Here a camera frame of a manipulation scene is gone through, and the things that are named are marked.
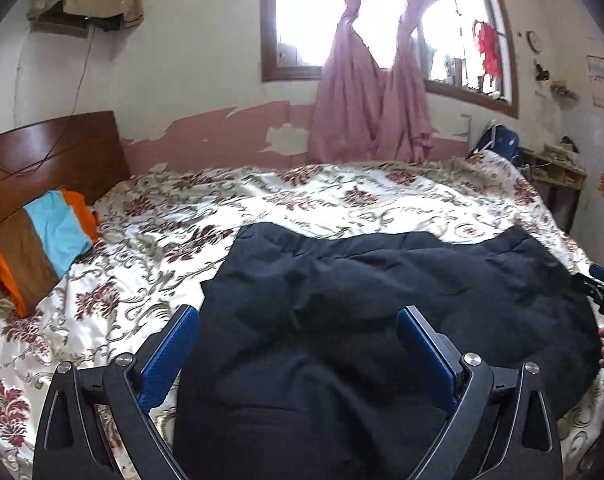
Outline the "dark navy padded jacket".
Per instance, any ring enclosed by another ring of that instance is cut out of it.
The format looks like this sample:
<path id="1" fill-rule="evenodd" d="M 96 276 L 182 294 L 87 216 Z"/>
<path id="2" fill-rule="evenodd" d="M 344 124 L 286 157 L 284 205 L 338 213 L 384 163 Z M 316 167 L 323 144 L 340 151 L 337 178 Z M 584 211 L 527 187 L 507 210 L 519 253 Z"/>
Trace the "dark navy padded jacket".
<path id="1" fill-rule="evenodd" d="M 448 244 L 252 224 L 202 290 L 173 439 L 193 479 L 406 478 L 444 421 L 395 333 L 407 306 L 490 365 L 536 363 L 555 417 L 599 370 L 590 303 L 518 226 Z"/>

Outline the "wooden shelf rack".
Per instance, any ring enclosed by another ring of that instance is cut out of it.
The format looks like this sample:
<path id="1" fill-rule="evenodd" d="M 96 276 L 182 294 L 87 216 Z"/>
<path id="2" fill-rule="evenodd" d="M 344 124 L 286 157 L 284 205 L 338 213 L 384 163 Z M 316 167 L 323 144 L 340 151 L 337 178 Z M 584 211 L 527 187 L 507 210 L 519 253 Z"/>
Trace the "wooden shelf rack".
<path id="1" fill-rule="evenodd" d="M 586 172 L 526 148 L 519 148 L 519 169 L 540 194 L 560 229 L 569 234 L 578 212 Z"/>

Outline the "floral bed cover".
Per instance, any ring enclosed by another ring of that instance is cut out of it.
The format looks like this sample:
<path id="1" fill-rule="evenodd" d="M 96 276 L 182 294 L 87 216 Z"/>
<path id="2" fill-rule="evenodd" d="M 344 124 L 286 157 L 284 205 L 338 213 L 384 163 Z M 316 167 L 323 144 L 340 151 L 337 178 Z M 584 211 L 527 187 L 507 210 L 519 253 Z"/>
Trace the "floral bed cover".
<path id="1" fill-rule="evenodd" d="M 99 242 L 27 318 L 0 294 L 0 472 L 32 474 L 36 426 L 56 366 L 134 351 L 181 304 L 202 303 L 238 230 L 273 222 L 316 238 L 428 232 L 479 243 L 521 226 L 569 271 L 590 259 L 506 159 L 483 153 L 409 166 L 251 167 L 128 179 L 98 200 Z"/>

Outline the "blue backpack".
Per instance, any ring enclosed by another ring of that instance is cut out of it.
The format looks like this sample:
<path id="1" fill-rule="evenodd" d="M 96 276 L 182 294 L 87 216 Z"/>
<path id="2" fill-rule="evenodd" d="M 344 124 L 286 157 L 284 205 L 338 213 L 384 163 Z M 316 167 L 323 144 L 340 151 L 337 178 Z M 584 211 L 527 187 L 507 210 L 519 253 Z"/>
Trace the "blue backpack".
<path id="1" fill-rule="evenodd" d="M 508 162 L 516 162 L 520 152 L 518 133 L 492 120 L 484 129 L 482 136 L 480 136 L 468 157 L 477 155 L 482 151 L 492 151 L 508 160 Z"/>

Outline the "orange blue striped pillow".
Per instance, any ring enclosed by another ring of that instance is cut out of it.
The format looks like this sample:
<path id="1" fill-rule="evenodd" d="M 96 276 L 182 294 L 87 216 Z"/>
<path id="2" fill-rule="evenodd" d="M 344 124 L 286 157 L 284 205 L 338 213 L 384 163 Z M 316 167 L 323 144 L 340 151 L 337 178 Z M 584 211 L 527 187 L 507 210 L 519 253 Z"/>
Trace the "orange blue striped pillow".
<path id="1" fill-rule="evenodd" d="M 49 190 L 0 224 L 0 290 L 31 316 L 73 263 L 98 242 L 99 219 L 79 192 Z"/>

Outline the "brown wooden headboard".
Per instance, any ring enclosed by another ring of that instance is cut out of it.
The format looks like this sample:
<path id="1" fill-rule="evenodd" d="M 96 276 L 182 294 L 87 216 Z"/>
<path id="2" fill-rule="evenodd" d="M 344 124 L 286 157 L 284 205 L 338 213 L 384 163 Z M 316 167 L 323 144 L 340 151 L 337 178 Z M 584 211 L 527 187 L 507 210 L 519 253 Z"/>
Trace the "brown wooden headboard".
<path id="1" fill-rule="evenodd" d="M 81 193 L 93 210 L 97 200 L 130 175 L 111 112 L 60 117 L 2 133 L 0 224 L 57 188 Z"/>

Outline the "red hanging garment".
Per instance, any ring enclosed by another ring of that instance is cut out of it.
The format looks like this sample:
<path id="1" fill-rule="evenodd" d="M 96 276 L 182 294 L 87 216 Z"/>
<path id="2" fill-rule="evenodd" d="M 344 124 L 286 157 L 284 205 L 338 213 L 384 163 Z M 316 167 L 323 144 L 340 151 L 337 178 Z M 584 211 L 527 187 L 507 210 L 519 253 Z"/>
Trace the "red hanging garment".
<path id="1" fill-rule="evenodd" d="M 490 23 L 480 21 L 473 23 L 472 33 L 482 60 L 485 75 L 490 76 L 492 79 L 502 78 L 500 35 Z"/>

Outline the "brown framed window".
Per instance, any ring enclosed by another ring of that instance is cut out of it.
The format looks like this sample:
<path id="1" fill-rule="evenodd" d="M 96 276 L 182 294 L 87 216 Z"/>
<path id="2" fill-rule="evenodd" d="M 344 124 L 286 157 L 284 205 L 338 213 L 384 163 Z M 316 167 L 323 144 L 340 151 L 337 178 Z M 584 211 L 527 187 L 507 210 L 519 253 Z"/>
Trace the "brown framed window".
<path id="1" fill-rule="evenodd" d="M 260 0 L 265 82 L 317 80 L 345 10 L 343 0 Z M 354 29 L 378 65 L 393 64 L 405 0 L 363 0 Z M 473 39 L 475 21 L 500 35 L 502 78 L 485 75 Z M 504 0 L 439 0 L 412 33 L 426 89 L 512 118 L 519 115 L 514 40 Z"/>

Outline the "pink curtain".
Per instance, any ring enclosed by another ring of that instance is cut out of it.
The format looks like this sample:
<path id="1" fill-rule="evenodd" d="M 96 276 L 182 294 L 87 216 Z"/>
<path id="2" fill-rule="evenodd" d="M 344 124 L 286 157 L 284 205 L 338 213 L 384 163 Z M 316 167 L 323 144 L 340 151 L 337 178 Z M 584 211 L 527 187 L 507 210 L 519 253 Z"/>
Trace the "pink curtain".
<path id="1" fill-rule="evenodd" d="M 312 162 L 411 164 L 427 159 L 434 129 L 412 33 L 438 1 L 405 0 L 394 62 L 384 70 L 353 27 L 362 0 L 344 0 L 345 11 L 317 86 L 308 138 Z"/>

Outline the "round wall clock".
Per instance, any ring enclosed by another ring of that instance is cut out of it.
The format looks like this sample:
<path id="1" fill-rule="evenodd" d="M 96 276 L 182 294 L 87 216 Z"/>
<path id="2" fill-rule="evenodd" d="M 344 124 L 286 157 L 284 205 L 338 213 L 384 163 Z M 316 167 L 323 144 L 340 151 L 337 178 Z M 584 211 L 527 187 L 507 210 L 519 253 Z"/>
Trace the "round wall clock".
<path id="1" fill-rule="evenodd" d="M 537 35 L 535 30 L 528 30 L 526 32 L 526 41 L 534 53 L 540 54 L 543 51 L 542 40 L 540 36 Z"/>

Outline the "beige cloth covered wall unit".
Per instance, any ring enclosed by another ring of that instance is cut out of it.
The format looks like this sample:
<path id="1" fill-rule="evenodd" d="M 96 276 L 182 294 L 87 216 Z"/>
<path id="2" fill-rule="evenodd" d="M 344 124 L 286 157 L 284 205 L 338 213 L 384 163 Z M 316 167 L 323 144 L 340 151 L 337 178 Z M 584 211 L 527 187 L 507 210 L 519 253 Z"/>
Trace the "beige cloth covered wall unit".
<path id="1" fill-rule="evenodd" d="M 144 20 L 142 0 L 31 0 L 33 32 L 85 38 L 93 26 L 105 32 L 134 28 Z"/>

